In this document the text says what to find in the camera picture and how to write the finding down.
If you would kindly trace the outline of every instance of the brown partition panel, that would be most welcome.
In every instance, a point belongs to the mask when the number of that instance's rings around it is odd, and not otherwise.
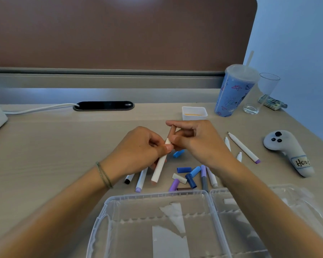
[[[242,63],[256,0],[0,0],[0,67],[209,70]]]

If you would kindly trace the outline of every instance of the name tag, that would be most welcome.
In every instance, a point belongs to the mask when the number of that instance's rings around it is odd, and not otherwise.
[[[296,156],[291,158],[291,162],[296,169],[308,168],[311,166],[306,156]]]

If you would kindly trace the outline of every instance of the drinking glass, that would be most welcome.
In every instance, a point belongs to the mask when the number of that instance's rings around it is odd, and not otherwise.
[[[253,86],[243,101],[243,110],[252,115],[260,112],[261,107],[280,81],[280,77],[271,73],[260,73],[260,76],[258,83]]]

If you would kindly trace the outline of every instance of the white cable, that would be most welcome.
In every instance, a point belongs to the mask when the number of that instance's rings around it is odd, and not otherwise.
[[[52,109],[52,108],[59,108],[59,107],[64,107],[64,106],[76,106],[78,107],[78,104],[74,103],[64,103],[64,104],[57,104],[57,105],[51,105],[51,106],[46,106],[46,107],[41,107],[41,108],[35,108],[35,109],[28,109],[24,111],[16,111],[16,112],[4,112],[6,115],[20,115],[20,114],[25,114],[29,112],[34,112],[34,111],[39,111],[39,110],[44,110],[44,109]]]

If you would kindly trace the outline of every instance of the light blue wall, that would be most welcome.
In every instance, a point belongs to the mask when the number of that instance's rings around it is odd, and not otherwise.
[[[281,78],[272,97],[323,140],[323,0],[257,0],[250,65]]]

